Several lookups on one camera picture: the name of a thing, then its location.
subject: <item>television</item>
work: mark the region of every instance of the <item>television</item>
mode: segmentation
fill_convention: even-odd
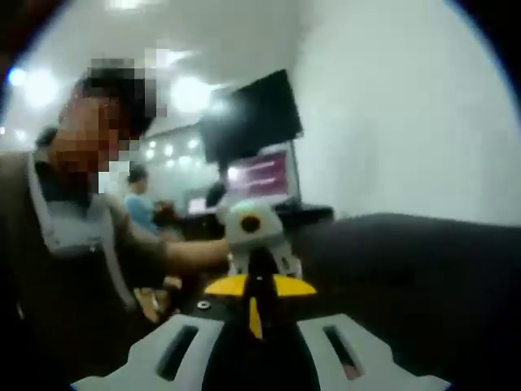
[[[212,97],[199,128],[206,161],[224,166],[299,137],[302,125],[287,72],[277,71],[232,94]]]

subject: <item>blue shirt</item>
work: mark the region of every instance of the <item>blue shirt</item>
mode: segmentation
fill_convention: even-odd
[[[142,195],[130,194],[125,197],[125,208],[133,222],[153,235],[159,234],[157,226],[152,221],[154,219],[152,201]]]

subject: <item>person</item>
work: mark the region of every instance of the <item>person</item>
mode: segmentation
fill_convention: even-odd
[[[125,197],[125,208],[130,218],[148,232],[158,235],[159,229],[153,219],[154,213],[159,212],[162,205],[155,207],[152,201],[144,196],[148,189],[147,170],[141,165],[131,164],[127,180],[129,194]]]
[[[96,193],[98,172],[154,118],[153,83],[107,59],[76,84],[45,147],[0,155],[4,296],[70,382],[114,371],[150,331],[132,288],[226,263],[223,239],[163,241]]]

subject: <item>ceiling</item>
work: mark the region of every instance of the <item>ceiling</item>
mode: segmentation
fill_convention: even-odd
[[[56,123],[74,81],[92,59],[102,57],[133,59],[137,66],[152,68],[158,78],[166,112],[148,135],[194,123],[200,111],[179,109],[179,99],[199,88],[194,81],[213,90],[231,90],[276,69],[292,68],[300,33],[299,4],[298,0],[72,1],[16,65],[24,81],[10,87],[0,150],[31,148],[42,127]],[[173,94],[179,81],[187,88]]]

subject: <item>yellow part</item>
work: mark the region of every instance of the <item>yellow part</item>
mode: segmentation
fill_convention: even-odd
[[[257,340],[262,339],[261,317],[257,309],[257,300],[255,297],[250,299],[250,330]]]
[[[214,281],[207,286],[204,293],[219,296],[242,296],[245,283],[246,275],[231,275]]]
[[[317,290],[302,281],[285,275],[274,275],[275,287],[279,297],[314,295]]]

